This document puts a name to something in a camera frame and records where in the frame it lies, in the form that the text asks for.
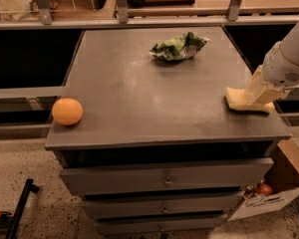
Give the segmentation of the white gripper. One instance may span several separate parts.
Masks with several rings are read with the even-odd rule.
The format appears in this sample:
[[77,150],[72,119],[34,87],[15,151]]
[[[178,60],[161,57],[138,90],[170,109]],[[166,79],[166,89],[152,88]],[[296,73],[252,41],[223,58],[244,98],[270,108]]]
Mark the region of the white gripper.
[[277,42],[265,55],[249,80],[244,93],[256,104],[269,104],[284,95],[283,87],[299,85],[299,66],[289,59]]

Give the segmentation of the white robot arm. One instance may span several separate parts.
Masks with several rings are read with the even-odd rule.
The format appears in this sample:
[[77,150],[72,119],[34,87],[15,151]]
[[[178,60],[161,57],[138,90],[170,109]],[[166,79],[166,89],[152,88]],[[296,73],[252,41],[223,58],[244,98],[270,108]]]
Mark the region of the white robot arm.
[[285,88],[299,85],[299,22],[265,55],[245,91],[248,107],[262,107],[276,101]]

